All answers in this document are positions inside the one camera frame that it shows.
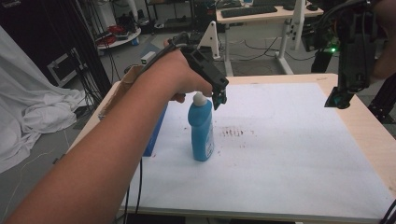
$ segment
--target white cloth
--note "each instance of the white cloth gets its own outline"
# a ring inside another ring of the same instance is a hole
[[[40,134],[76,122],[84,97],[52,86],[0,26],[0,173],[27,158]]]

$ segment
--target bottle cap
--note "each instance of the bottle cap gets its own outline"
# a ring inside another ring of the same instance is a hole
[[[193,100],[193,104],[196,105],[196,106],[206,105],[206,102],[207,102],[206,97],[200,91],[195,93],[195,95],[192,98],[192,100]]]

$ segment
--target spray bottle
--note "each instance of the spray bottle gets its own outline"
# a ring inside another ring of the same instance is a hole
[[[215,147],[213,142],[212,102],[201,92],[193,97],[189,110],[192,153],[197,161],[206,161]]]

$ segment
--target black keyboard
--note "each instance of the black keyboard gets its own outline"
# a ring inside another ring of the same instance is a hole
[[[239,17],[239,16],[249,16],[263,13],[277,12],[274,6],[264,6],[264,7],[240,7],[221,11],[221,16],[223,18]]]
[[[253,0],[253,7],[296,5],[296,0]]]

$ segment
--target white desk leg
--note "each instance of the white desk leg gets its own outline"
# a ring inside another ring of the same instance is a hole
[[[280,43],[280,49],[275,54],[277,60],[280,63],[280,66],[282,66],[283,71],[285,72],[286,75],[293,75],[293,71],[291,71],[288,62],[286,62],[285,59],[286,44],[288,43],[288,35],[290,32],[290,24],[291,24],[291,19],[285,20],[285,23],[283,24],[282,42]]]
[[[225,55],[224,55],[224,67],[227,77],[233,77],[233,68],[231,67],[230,61],[230,45],[228,43],[228,33],[230,32],[230,24],[225,24]]]

